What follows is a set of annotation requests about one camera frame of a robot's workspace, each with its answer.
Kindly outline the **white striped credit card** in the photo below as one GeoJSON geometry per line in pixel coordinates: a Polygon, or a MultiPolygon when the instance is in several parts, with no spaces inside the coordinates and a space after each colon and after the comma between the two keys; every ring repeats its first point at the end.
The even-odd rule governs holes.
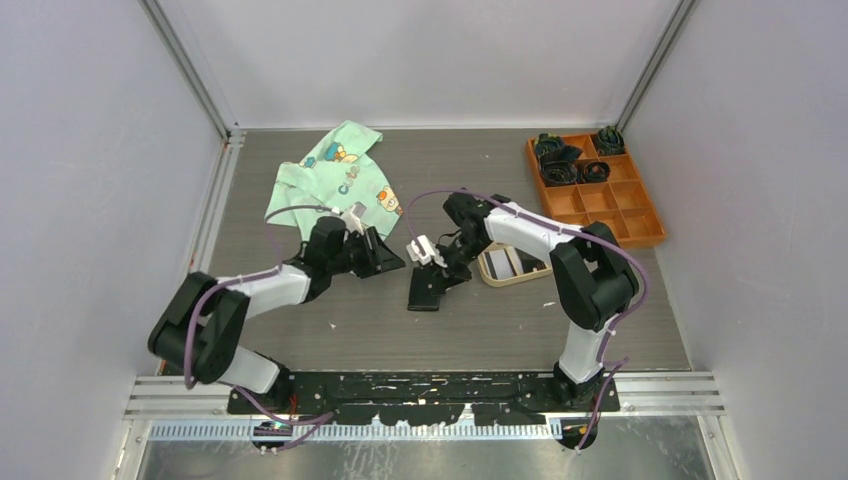
{"type": "Polygon", "coordinates": [[[490,277],[498,281],[512,279],[524,273],[521,258],[511,246],[488,251],[486,265],[490,277]]]}

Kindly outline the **black leather card holder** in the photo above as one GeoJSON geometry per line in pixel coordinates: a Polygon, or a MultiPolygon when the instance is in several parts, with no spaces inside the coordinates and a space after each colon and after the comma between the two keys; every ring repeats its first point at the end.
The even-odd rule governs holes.
{"type": "Polygon", "coordinates": [[[445,270],[435,264],[412,270],[407,309],[414,312],[433,312],[440,308],[441,298],[457,285],[470,281],[472,274],[464,267],[445,270]]]}

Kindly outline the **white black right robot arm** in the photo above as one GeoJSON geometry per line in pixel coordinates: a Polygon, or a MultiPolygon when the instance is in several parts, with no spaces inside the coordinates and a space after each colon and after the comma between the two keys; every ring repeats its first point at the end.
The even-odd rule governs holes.
{"type": "Polygon", "coordinates": [[[407,246],[414,269],[407,308],[436,311],[445,293],[471,278],[471,264],[493,244],[514,247],[548,265],[569,320],[551,388],[567,410],[582,409],[602,380],[605,351],[617,324],[635,310],[647,282],[642,267],[618,245],[610,228],[586,227],[532,213],[509,198],[450,190],[444,211],[457,230],[440,244],[425,235],[407,246]]]}

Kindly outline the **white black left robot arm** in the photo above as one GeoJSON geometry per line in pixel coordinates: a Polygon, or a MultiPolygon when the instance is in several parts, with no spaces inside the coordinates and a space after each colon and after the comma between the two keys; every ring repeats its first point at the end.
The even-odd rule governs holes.
{"type": "Polygon", "coordinates": [[[269,413],[285,409],[292,397],[288,371],[271,358],[240,344],[247,320],[285,306],[310,302],[337,275],[366,279],[403,268],[373,227],[351,229],[325,216],[298,253],[268,270],[236,277],[188,274],[153,327],[150,353],[182,367],[189,387],[222,383],[252,392],[269,413]]]}

